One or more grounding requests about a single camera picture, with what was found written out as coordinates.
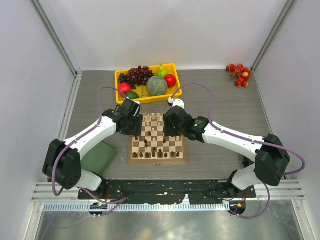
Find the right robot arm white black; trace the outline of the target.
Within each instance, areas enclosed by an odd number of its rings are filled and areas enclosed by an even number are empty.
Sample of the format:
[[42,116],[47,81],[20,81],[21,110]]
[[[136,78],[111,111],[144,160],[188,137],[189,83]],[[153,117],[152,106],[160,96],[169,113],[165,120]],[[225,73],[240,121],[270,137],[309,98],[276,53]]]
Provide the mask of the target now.
[[252,162],[243,169],[233,171],[228,178],[225,190],[231,196],[235,197],[259,183],[272,187],[280,184],[290,157],[277,136],[269,134],[267,137],[249,137],[247,134],[217,126],[206,117],[193,118],[180,106],[172,107],[163,117],[163,132],[166,137],[184,136],[190,141],[217,145]]

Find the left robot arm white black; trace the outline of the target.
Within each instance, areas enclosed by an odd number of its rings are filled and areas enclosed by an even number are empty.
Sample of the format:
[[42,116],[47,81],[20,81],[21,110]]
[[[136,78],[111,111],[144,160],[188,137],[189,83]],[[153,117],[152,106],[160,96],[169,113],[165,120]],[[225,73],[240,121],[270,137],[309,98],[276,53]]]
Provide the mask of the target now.
[[144,119],[140,110],[138,101],[126,98],[115,109],[101,113],[97,121],[75,136],[66,140],[53,140],[49,144],[42,172],[51,178],[54,195],[61,194],[56,190],[56,183],[65,190],[77,187],[86,191],[97,191],[104,178],[83,169],[82,159],[101,141],[116,133],[140,136]]

